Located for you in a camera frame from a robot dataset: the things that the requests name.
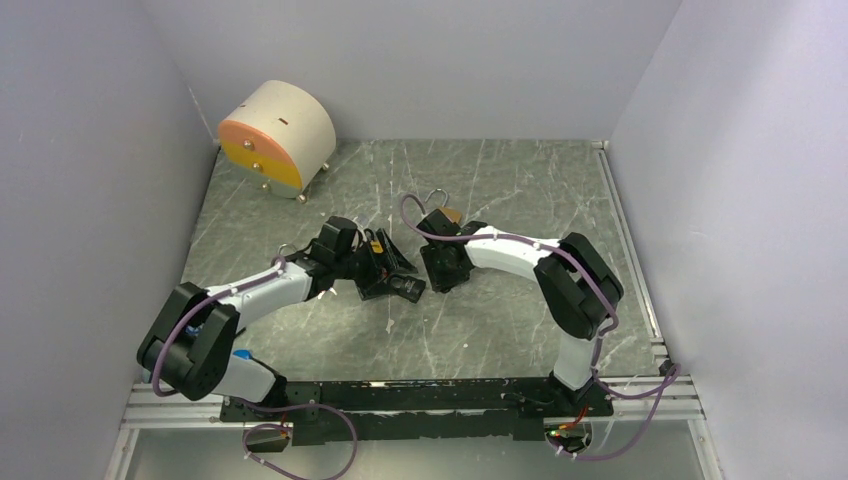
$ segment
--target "orange wire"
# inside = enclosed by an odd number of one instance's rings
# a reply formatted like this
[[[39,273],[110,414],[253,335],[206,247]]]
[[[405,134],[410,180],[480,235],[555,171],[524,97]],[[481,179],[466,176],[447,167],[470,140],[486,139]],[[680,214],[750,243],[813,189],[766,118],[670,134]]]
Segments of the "orange wire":
[[[578,423],[580,423],[580,421],[581,421],[581,420],[583,420],[583,417],[585,417],[585,416],[586,416],[586,413],[587,413],[588,411],[589,411],[589,404],[587,403],[587,404],[583,407],[583,409],[582,409],[582,410],[580,410],[580,414],[578,414],[578,415],[577,415],[577,418],[576,418],[576,419],[574,419],[574,421],[573,421],[573,422],[570,422],[570,423],[563,423],[562,425],[560,425],[560,426],[559,426],[559,429],[560,429],[560,430],[568,430],[569,428],[573,428],[573,427],[577,426],[577,424],[578,424]]]

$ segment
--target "white wall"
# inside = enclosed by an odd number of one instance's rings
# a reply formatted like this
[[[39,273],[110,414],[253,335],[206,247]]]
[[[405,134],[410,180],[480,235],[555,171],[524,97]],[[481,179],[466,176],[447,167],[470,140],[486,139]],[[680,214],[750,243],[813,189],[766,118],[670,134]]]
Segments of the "white wall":
[[[102,478],[211,140],[133,0],[0,2],[0,478]]]
[[[609,138],[680,4],[144,1],[211,125],[276,78],[348,138]]]
[[[612,136],[730,479],[845,478],[848,4],[683,2]]]

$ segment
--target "marble table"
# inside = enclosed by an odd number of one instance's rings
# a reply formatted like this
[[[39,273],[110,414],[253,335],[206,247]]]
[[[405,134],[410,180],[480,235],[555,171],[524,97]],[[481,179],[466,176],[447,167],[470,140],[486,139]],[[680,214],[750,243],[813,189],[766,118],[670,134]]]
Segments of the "marble table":
[[[590,142],[342,142],[328,163],[302,205],[266,194],[219,154],[184,280],[209,286],[258,272],[280,244],[305,246],[330,215],[385,228],[426,279],[418,253],[424,241],[401,221],[398,198],[442,188],[463,222],[479,219],[537,238],[586,235],[626,292],[621,326],[605,342],[602,375],[657,374],[634,269]],[[556,359],[559,330],[542,294],[514,275],[478,269],[447,294],[428,289],[417,304],[400,297],[362,302],[349,281],[336,290],[255,322],[237,346],[291,380],[540,376]]]

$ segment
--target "robotic arm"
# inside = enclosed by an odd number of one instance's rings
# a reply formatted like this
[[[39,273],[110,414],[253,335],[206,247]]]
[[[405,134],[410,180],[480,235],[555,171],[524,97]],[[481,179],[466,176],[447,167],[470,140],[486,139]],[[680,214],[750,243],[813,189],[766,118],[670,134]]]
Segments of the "robotic arm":
[[[421,248],[421,256],[433,290],[448,292],[468,281],[474,268],[494,268],[538,283],[551,315],[562,329],[559,356],[552,374],[565,387],[566,397],[576,403],[592,385],[593,354],[608,312],[585,279],[572,277],[575,267],[543,249],[542,245],[560,248],[575,258],[613,308],[624,293],[621,283],[589,240],[578,233],[570,233],[560,240],[522,237],[523,242],[498,241],[499,236],[517,235],[483,222],[472,221],[460,226],[459,219],[459,212],[440,207],[417,226],[429,236],[488,237],[447,241],[425,236],[428,244]]]
[[[137,360],[153,371],[171,332],[206,302],[168,349],[162,380],[190,400],[216,393],[282,406],[286,378],[247,352],[233,353],[237,333],[279,308],[311,300],[339,279],[353,280],[363,300],[394,294],[415,303],[426,284],[409,275],[413,273],[417,269],[385,231],[363,234],[353,221],[330,217],[306,249],[275,259],[263,272],[207,289],[191,282],[177,286],[139,347]]]

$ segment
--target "metal ring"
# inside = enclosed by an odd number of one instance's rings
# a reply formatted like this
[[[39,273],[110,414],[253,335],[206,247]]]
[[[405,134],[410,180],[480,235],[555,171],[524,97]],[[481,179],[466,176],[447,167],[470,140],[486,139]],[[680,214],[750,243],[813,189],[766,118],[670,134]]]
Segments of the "metal ring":
[[[427,196],[424,197],[424,203],[429,202],[430,197],[432,197],[433,194],[436,193],[436,192],[439,192],[439,193],[441,193],[442,195],[445,196],[445,200],[442,202],[442,206],[447,207],[448,206],[448,200],[450,200],[450,194],[448,192],[442,190],[441,188],[434,188],[433,190],[430,190],[430,193],[428,193]]]
[[[282,254],[283,254],[283,250],[284,250],[286,247],[291,247],[291,248],[293,248],[294,250],[292,251],[292,253],[294,253],[294,252],[296,252],[296,251],[298,251],[298,250],[299,250],[299,248],[297,248],[297,246],[295,246],[295,245],[294,245],[294,244],[292,244],[292,243],[284,243],[284,244],[280,245],[280,247],[279,247],[279,248],[277,248],[277,255],[282,255]]]

